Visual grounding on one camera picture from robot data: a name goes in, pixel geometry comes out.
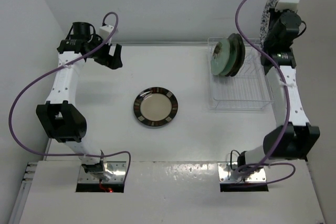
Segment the grey rim cream plate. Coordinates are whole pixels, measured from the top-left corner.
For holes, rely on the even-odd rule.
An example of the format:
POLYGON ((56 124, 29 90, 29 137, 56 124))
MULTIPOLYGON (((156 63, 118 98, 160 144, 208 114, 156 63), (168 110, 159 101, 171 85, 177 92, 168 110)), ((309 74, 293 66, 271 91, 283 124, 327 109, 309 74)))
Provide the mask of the grey rim cream plate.
POLYGON ((228 41, 230 45, 229 61, 224 69, 224 76, 233 77, 244 63, 245 46, 240 34, 231 34, 228 41))
POLYGON ((245 60, 245 45, 244 45, 243 39, 240 34, 236 34, 236 38, 238 40, 238 48, 237 48, 238 53, 237 53, 237 59, 236 59, 235 65, 230 75, 231 77, 234 77, 235 75, 238 74, 245 60))

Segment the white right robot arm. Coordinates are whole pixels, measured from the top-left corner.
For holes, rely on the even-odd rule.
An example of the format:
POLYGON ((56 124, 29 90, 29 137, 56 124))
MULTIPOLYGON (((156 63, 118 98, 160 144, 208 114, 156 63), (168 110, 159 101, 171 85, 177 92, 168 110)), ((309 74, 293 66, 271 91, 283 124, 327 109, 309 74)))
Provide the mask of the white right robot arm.
POLYGON ((305 159, 320 137, 319 127, 311 125, 302 107, 296 61, 290 47, 299 34, 301 18, 291 10, 272 18, 263 47, 253 48, 261 54, 261 64, 274 97, 276 128, 264 137, 261 146, 240 154, 234 178, 245 178, 263 166, 305 159))

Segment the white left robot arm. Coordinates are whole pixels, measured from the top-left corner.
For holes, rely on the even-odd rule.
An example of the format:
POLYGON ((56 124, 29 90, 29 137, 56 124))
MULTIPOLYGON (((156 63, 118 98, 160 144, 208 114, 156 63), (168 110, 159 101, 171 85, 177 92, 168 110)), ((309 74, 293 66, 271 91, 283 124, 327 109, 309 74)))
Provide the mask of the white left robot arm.
POLYGON ((114 54, 110 55, 110 43, 102 43, 115 30, 114 26, 103 24, 97 34, 89 23, 73 23, 71 34, 57 48, 61 70, 56 73, 45 104, 36 108, 47 136, 70 148, 79 156, 84 171, 103 182, 112 178, 113 170, 102 157, 102 150, 85 137, 87 121, 76 108, 76 89, 80 72, 86 63, 83 55, 97 46, 101 48, 90 58, 113 70, 122 67, 121 45, 117 44, 114 54))

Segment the blue white floral plate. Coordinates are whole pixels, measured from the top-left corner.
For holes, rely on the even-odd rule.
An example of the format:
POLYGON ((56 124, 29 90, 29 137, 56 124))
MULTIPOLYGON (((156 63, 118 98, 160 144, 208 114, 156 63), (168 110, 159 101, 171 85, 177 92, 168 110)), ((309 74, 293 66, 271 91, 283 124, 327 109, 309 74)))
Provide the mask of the blue white floral plate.
POLYGON ((270 22, 270 13, 269 10, 271 8, 274 8, 276 5, 277 0, 267 0, 264 10, 262 12, 261 16, 261 23, 260 23, 260 44, 262 46, 263 51, 264 50, 264 42, 266 40, 267 34, 268 34, 268 27, 269 27, 269 22, 270 22))

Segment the teal floral plate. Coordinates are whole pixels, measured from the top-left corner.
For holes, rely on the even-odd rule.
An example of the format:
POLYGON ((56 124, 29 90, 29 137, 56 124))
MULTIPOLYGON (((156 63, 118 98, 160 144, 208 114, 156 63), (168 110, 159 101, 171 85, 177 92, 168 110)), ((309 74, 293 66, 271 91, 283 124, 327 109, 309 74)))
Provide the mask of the teal floral plate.
POLYGON ((230 58, 230 43, 227 38, 221 39, 215 46, 211 58, 212 74, 217 76, 225 69, 230 58))
POLYGON ((229 60, 224 70, 219 74, 220 76, 229 76, 237 58, 236 42, 234 39, 228 39, 230 45, 229 60))

